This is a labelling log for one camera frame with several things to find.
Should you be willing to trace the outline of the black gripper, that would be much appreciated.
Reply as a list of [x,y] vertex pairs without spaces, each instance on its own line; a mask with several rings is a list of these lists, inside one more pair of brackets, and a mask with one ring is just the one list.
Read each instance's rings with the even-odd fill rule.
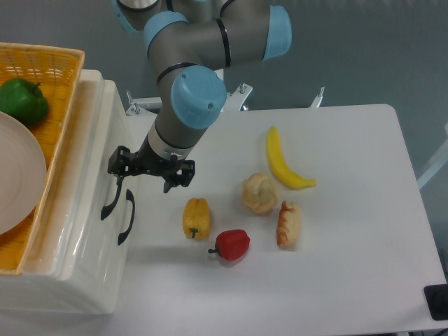
[[140,174],[162,176],[163,193],[168,193],[172,188],[190,185],[195,175],[195,161],[179,160],[177,155],[173,158],[170,155],[165,159],[144,141],[136,152],[125,146],[118,146],[108,159],[107,172],[117,178],[117,186],[121,186],[124,178],[128,176]]

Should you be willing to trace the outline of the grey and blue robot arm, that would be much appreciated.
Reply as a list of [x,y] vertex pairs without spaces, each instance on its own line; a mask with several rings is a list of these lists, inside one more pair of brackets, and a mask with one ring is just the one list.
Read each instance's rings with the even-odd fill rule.
[[262,62],[288,52],[291,20],[268,1],[115,1],[121,25],[143,34],[162,106],[140,149],[119,146],[108,172],[122,183],[148,174],[164,189],[186,187],[188,159],[228,98],[218,70]]

